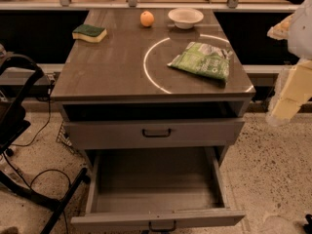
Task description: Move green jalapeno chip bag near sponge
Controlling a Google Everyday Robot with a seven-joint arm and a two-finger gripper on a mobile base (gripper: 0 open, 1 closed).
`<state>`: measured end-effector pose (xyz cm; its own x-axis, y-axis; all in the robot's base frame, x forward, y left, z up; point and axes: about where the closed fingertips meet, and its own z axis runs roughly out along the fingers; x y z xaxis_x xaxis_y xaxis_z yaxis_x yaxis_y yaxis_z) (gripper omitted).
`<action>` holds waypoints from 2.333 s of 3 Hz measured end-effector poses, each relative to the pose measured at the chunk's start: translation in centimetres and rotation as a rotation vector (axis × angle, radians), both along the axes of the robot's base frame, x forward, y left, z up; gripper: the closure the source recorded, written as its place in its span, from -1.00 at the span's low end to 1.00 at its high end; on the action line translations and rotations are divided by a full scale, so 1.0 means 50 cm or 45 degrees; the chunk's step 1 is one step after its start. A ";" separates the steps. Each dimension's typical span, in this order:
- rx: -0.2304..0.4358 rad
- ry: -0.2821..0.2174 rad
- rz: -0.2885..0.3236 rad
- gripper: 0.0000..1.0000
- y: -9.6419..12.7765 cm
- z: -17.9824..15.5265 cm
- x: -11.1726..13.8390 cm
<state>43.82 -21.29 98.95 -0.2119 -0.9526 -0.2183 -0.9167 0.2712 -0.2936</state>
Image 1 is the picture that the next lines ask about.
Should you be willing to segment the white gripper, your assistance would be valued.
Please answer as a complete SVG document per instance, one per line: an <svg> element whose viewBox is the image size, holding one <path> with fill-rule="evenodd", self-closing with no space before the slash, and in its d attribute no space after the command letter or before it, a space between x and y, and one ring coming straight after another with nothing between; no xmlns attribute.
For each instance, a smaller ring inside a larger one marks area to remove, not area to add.
<svg viewBox="0 0 312 234"><path fill-rule="evenodd" d="M269 102L266 122L281 126L290 122L301 106L312 98L312 0L304 2L276 25L267 36L288 39L290 53L301 58L291 68L283 70L275 85L275 95Z"/></svg>

